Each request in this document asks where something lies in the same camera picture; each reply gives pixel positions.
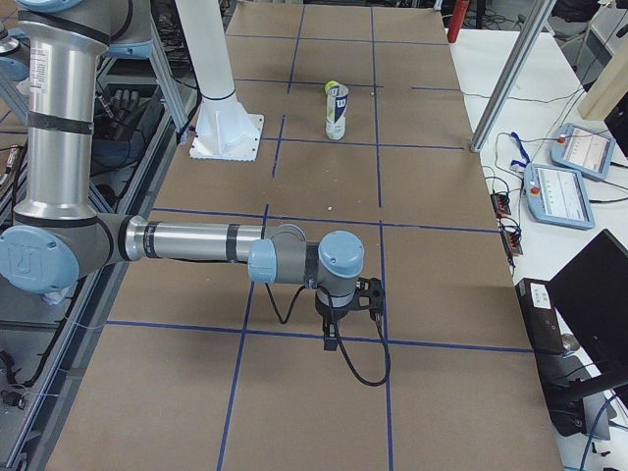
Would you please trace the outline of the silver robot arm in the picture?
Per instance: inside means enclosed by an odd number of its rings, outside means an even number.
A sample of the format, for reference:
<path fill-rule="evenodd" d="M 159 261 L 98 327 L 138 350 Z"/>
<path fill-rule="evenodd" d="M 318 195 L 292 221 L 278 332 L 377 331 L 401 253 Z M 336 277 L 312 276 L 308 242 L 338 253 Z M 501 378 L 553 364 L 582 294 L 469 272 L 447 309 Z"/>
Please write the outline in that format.
<path fill-rule="evenodd" d="M 294 225 L 149 222 L 105 214 L 88 202 L 98 59 L 147 56 L 152 18 L 146 1 L 23 1 L 30 42 L 26 197 L 1 236 L 1 273 L 44 294 L 107 265 L 141 258 L 239 263 L 259 284 L 315 291 L 324 347 L 341 348 L 340 319 L 359 308 L 364 247 L 346 231 L 310 242 Z"/>

